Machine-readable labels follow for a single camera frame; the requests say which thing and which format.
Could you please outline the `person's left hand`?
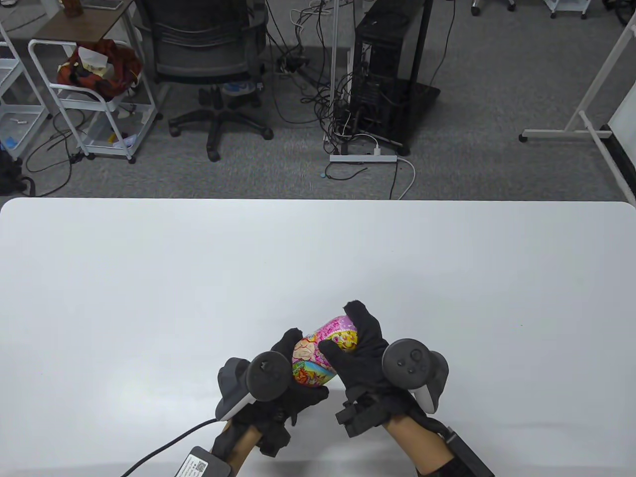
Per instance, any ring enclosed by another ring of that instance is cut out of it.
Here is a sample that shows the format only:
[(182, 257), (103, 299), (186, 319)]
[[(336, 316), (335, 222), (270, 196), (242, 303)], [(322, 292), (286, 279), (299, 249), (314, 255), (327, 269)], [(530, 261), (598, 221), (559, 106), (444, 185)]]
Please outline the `person's left hand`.
[[(219, 370), (217, 381), (221, 400), (215, 411), (216, 417), (227, 415), (248, 394), (247, 369), (250, 365), (251, 362), (246, 359), (232, 357)], [(215, 457), (229, 463), (239, 441), (251, 429), (260, 434), (256, 441), (260, 452), (267, 457), (276, 457), (291, 440), (286, 422), (290, 420), (291, 425), (295, 426), (301, 411), (319, 404), (329, 395), (326, 386), (307, 388), (298, 384), (292, 376), (280, 378), (278, 385), (282, 384), (286, 384), (286, 388), (280, 396), (273, 400), (248, 403), (229, 419), (229, 424), (214, 441), (211, 453)]]

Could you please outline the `person's right hand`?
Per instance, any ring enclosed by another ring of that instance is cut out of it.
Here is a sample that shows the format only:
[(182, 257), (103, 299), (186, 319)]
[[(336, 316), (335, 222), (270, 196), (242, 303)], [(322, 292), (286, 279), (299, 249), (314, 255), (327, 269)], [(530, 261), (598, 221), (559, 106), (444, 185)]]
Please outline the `person's right hand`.
[(356, 348), (344, 351), (323, 340), (318, 349), (345, 386), (347, 399), (336, 420), (347, 435), (354, 438), (391, 418), (408, 416), (427, 431), (450, 438), (450, 430), (432, 418), (447, 383), (445, 357), (412, 338), (389, 344), (377, 318), (359, 300), (348, 302), (344, 312), (357, 330)]

